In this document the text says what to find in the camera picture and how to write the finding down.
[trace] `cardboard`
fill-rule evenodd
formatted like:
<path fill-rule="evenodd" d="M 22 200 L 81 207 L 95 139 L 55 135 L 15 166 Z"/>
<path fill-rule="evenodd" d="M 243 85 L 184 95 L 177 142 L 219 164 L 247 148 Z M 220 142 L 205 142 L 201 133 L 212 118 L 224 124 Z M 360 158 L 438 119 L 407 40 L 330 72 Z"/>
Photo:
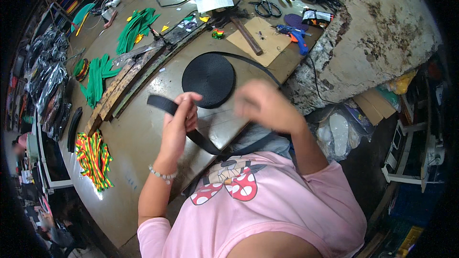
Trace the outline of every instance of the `cardboard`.
<path fill-rule="evenodd" d="M 372 125 L 377 125 L 384 118 L 380 112 L 362 95 L 354 96 L 354 101 L 359 105 L 365 115 L 368 117 Z"/>
<path fill-rule="evenodd" d="M 238 46 L 245 53 L 249 54 L 255 61 L 267 67 L 274 59 L 290 44 L 290 37 L 284 34 L 276 33 L 271 24 L 260 17 L 254 17 L 244 25 L 255 41 L 260 45 L 263 54 L 257 56 L 250 48 L 249 43 L 244 39 L 239 30 L 227 37 L 227 40 Z"/>
<path fill-rule="evenodd" d="M 395 113 L 394 107 L 376 89 L 369 89 L 361 94 L 385 118 Z"/>

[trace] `workbench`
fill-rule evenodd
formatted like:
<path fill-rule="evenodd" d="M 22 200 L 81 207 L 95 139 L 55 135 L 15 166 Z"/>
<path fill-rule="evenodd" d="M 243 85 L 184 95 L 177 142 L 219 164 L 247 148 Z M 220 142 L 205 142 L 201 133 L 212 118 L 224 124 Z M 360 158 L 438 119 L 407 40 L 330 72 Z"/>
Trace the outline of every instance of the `workbench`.
<path fill-rule="evenodd" d="M 162 4 L 170 4 L 181 0 L 160 1 Z M 248 4 L 249 1 L 256 0 L 243 0 L 239 7 L 247 9 L 251 17 L 254 17 L 254 8 L 253 5 Z M 291 6 L 286 6 L 285 3 L 278 3 L 278 0 L 269 1 L 278 4 L 283 14 L 301 14 L 303 7 L 306 5 L 301 0 L 295 0 Z M 307 5 L 310 8 L 323 10 L 319 6 Z M 110 58 L 116 58 L 117 38 L 126 25 L 126 18 L 131 16 L 134 10 L 142 10 L 147 7 L 156 8 L 157 12 L 161 14 L 153 23 L 153 28 L 156 30 L 161 30 L 163 25 L 174 26 L 188 13 L 196 9 L 193 1 L 180 5 L 181 10 L 177 10 L 177 6 L 159 8 L 155 0 L 122 0 L 116 8 L 118 16 L 111 27 L 99 37 L 98 34 L 103 28 L 102 23 L 99 23 L 98 26 L 91 30 L 83 28 L 78 37 L 71 36 L 72 48 L 80 50 L 86 47 L 87 51 L 83 54 L 83 58 L 88 58 L 89 60 L 95 57 L 102 57 L 105 53 L 108 53 Z M 98 18 L 88 18 L 85 25 L 91 27 L 95 25 L 97 20 Z M 283 16 L 279 19 L 270 18 L 267 21 L 272 25 L 284 23 Z M 224 31 L 225 35 L 229 36 L 236 31 L 236 28 L 232 23 L 229 23 L 225 26 Z M 307 32 L 312 34 L 311 37 L 305 37 L 305 42 L 311 48 L 321 35 L 322 30 L 311 27 Z M 144 37 L 134 48 L 148 45 L 152 42 L 153 36 L 150 35 Z M 116 247 L 121 247 L 136 234 L 139 195 L 149 174 L 148 166 L 154 162 L 160 149 L 164 112 L 147 105 L 147 97 L 150 94 L 158 94 L 174 99 L 181 94 L 183 92 L 181 78 L 185 67 L 196 56 L 209 51 L 225 51 L 249 58 L 249 55 L 229 41 L 213 39 L 211 32 L 204 32 L 175 55 L 164 66 L 164 71 L 158 72 L 150 80 L 134 97 L 119 118 L 113 119 L 112 122 L 104 122 L 101 125 L 100 130 L 103 140 L 108 144 L 109 152 L 114 158 L 110 162 L 111 172 L 108 172 L 108 177 L 113 182 L 114 187 L 101 193 L 96 191 L 91 180 L 80 174 L 82 169 L 76 160 L 75 153 L 67 152 L 68 128 L 63 134 L 63 139 L 59 145 L 75 189 L 93 219 Z M 298 46 L 292 43 L 271 63 L 269 70 L 280 82 L 284 82 L 300 63 L 301 58 Z M 266 78 L 269 80 L 269 77 L 264 72 L 243 61 L 232 58 L 228 58 L 228 60 L 232 63 L 236 72 L 236 86 L 241 86 L 254 78 Z M 71 72 L 73 66 L 69 64 L 67 68 Z M 83 115 L 77 127 L 77 132 L 83 132 L 86 122 L 91 116 L 92 109 L 86 104 L 77 82 L 72 79 L 69 84 L 73 84 L 71 116 L 73 116 L 73 112 L 78 107 L 83 107 Z M 215 109 L 198 108 L 199 132 L 209 137 L 215 146 L 220 149 L 227 146 L 247 124 L 245 119 L 237 118 L 233 115 L 233 102 L 233 98 L 230 98 Z M 185 153 L 178 163 L 179 174 L 174 180 L 171 198 L 179 195 L 213 159 L 213 155 L 200 149 L 191 140 L 187 139 Z"/>

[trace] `bracelet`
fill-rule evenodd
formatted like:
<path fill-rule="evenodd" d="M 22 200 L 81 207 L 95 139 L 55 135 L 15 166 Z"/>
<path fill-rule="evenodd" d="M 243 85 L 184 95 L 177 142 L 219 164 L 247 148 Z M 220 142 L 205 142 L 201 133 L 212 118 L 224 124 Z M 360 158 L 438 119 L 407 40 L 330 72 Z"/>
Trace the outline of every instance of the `bracelet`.
<path fill-rule="evenodd" d="M 150 164 L 149 169 L 150 169 L 150 172 L 151 172 L 152 174 L 156 175 L 157 177 L 160 177 L 160 178 L 164 179 L 164 180 L 166 181 L 166 184 L 167 184 L 167 185 L 171 184 L 171 180 L 174 179 L 174 178 L 177 176 L 177 172 L 174 172 L 174 173 L 171 174 L 171 175 L 162 175 L 162 174 L 160 174 L 159 172 L 155 171 L 155 170 L 153 169 L 153 166 L 152 166 L 151 164 Z"/>

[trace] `person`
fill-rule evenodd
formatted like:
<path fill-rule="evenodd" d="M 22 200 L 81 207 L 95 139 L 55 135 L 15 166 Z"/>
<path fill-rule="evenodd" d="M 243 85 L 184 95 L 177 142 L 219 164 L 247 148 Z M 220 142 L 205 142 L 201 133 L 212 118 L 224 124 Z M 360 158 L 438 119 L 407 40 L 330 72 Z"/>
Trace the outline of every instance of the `person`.
<path fill-rule="evenodd" d="M 55 222 L 51 214 L 43 213 L 44 223 L 38 227 L 37 233 L 45 240 L 52 241 L 58 244 L 61 248 L 66 248 L 72 245 L 75 240 L 72 234 L 63 231 L 55 226 Z M 64 220 L 64 225 L 69 227 L 72 225 L 70 221 Z"/>
<path fill-rule="evenodd" d="M 277 153 L 265 147 L 218 162 L 170 227 L 168 181 L 186 133 L 197 127 L 193 100 L 201 99 L 183 93 L 175 99 L 175 115 L 164 115 L 160 152 L 139 198 L 142 257 L 352 257 L 362 247 L 366 219 L 341 165 L 328 163 L 305 118 L 261 80 L 236 90 L 235 114 L 290 134 L 297 167 L 276 141 L 270 144 Z"/>
<path fill-rule="evenodd" d="M 27 135 L 30 132 L 24 133 L 22 135 L 18 135 L 16 140 L 11 142 L 11 146 L 13 148 L 13 152 L 18 157 L 18 159 L 22 159 L 27 150 Z"/>
<path fill-rule="evenodd" d="M 83 241 L 79 230 L 73 225 L 72 222 L 64 220 L 64 225 L 67 231 L 56 227 L 53 216 L 51 214 L 42 212 L 44 223 L 37 229 L 38 235 L 43 239 L 57 244 L 60 248 L 66 248 L 64 257 L 67 257 L 73 249 L 86 249 L 87 245 Z"/>

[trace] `concrete wall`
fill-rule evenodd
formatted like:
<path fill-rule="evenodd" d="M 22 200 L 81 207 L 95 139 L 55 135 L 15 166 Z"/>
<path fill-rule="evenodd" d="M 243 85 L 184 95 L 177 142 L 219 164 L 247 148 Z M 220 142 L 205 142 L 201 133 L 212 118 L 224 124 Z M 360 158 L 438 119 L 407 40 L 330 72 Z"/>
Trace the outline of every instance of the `concrete wall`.
<path fill-rule="evenodd" d="M 419 66 L 441 43 L 424 0 L 345 0 L 310 55 L 322 98 L 339 102 Z M 304 63 L 286 84 L 303 114 L 327 104 Z"/>

